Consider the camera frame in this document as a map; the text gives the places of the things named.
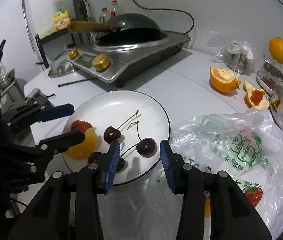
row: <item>plastic bag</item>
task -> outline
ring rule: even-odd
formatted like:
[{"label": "plastic bag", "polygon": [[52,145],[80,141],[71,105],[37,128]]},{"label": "plastic bag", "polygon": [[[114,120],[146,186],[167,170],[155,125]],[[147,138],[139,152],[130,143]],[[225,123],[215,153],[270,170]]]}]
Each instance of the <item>plastic bag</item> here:
[{"label": "plastic bag", "polygon": [[247,66],[245,69],[244,75],[249,75],[250,73],[255,71],[255,52],[252,44],[246,42],[237,42],[233,41],[228,43],[226,46],[222,48],[220,52],[218,52],[213,58],[213,62],[215,63],[226,63],[231,54],[246,54],[247,58]]},{"label": "plastic bag", "polygon": [[[269,111],[197,116],[172,127],[171,147],[201,171],[227,171],[241,189],[259,184],[263,197],[256,210],[273,239],[283,231],[283,131]],[[182,195],[168,188],[162,166],[152,173],[141,213],[142,239],[175,239]],[[243,232],[250,230],[243,225]],[[210,218],[204,239],[210,239]]]}]

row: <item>red strawberry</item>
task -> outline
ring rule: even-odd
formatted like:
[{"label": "red strawberry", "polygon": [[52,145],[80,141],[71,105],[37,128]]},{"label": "red strawberry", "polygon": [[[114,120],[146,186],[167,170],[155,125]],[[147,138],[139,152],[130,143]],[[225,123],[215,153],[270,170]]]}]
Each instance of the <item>red strawberry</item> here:
[{"label": "red strawberry", "polygon": [[85,121],[76,120],[71,124],[71,130],[79,129],[82,132],[86,132],[89,128],[92,128],[92,125]]},{"label": "red strawberry", "polygon": [[263,197],[263,191],[258,184],[255,187],[250,187],[245,191],[245,195],[249,202],[256,207]]}]

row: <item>yellow plastic bottle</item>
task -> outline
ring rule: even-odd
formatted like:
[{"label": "yellow plastic bottle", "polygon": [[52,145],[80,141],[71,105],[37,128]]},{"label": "yellow plastic bottle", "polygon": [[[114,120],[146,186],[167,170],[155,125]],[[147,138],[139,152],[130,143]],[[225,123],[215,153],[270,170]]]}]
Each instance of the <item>yellow plastic bottle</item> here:
[{"label": "yellow plastic bottle", "polygon": [[56,30],[60,31],[70,24],[70,15],[67,9],[64,7],[63,9],[59,9],[52,17]]}]

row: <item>cherry stem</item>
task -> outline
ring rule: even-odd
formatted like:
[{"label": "cherry stem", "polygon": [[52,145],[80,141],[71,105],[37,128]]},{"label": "cherry stem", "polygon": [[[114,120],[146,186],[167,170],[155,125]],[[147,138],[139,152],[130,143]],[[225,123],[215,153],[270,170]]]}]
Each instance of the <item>cherry stem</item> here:
[{"label": "cherry stem", "polygon": [[136,113],[134,113],[131,117],[129,117],[120,127],[122,127],[125,123],[127,123],[131,118],[133,118],[134,116],[138,115],[139,110],[136,111]]},{"label": "cherry stem", "polygon": [[212,174],[212,168],[211,168],[211,167],[209,167],[209,166],[207,166],[206,168],[207,168],[207,169],[209,169],[210,174]]},{"label": "cherry stem", "polygon": [[128,126],[128,128],[127,128],[127,130],[132,126],[132,125],[137,125],[137,134],[138,134],[138,138],[139,138],[139,140],[141,140],[141,138],[140,138],[140,136],[139,136],[139,121],[137,121],[137,122],[132,122],[129,126]]},{"label": "cherry stem", "polygon": [[121,158],[126,152],[128,152],[131,148],[137,146],[137,144],[138,144],[138,143],[136,143],[135,145],[131,146],[127,151],[125,151],[125,152],[120,156],[120,158]]}]

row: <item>white door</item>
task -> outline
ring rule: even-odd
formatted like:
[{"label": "white door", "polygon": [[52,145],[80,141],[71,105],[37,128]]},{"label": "white door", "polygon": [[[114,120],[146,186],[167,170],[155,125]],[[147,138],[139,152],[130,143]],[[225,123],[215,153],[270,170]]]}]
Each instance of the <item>white door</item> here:
[{"label": "white door", "polygon": [[6,39],[2,62],[6,71],[15,68],[19,85],[24,85],[37,76],[40,68],[35,63],[38,59],[31,45],[26,28],[22,0],[0,0],[0,43]]}]

